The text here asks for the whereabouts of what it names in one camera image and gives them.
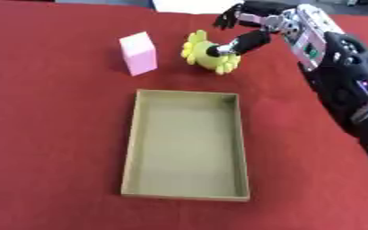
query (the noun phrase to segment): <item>pink block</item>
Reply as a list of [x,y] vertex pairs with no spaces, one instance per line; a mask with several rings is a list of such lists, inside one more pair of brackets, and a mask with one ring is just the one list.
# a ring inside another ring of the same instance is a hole
[[156,49],[146,32],[122,38],[119,43],[131,75],[140,75],[157,67]]

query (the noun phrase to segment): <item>yellow plush toy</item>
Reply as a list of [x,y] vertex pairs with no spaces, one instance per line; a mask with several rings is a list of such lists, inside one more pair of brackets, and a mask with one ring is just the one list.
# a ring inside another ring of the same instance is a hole
[[206,69],[214,70],[218,75],[231,73],[239,65],[241,57],[235,54],[210,57],[206,54],[206,50],[214,45],[216,44],[206,39],[206,32],[199,30],[189,34],[181,56],[186,58],[190,65],[197,63]]

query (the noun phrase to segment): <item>robotic hand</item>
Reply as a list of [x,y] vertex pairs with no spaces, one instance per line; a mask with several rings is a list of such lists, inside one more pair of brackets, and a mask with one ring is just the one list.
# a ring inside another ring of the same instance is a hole
[[271,33],[279,33],[299,59],[298,67],[323,106],[368,154],[368,48],[310,4],[247,1],[220,15],[214,26],[224,30],[237,22],[260,29],[206,53],[213,57],[243,54],[268,44]]

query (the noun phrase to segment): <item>open box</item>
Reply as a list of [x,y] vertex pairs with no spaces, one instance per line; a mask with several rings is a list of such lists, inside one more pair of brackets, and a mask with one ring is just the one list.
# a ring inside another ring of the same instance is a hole
[[121,194],[249,200],[237,94],[139,90]]

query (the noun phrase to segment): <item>red table surface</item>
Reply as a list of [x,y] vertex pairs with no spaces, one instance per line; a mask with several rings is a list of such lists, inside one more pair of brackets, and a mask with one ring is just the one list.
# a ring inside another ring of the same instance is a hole
[[[213,15],[0,2],[0,229],[368,230],[368,158],[280,38],[217,76],[180,58]],[[368,44],[368,17],[336,16]],[[159,68],[132,77],[118,38],[147,31]],[[118,195],[137,89],[238,93],[252,199]]]

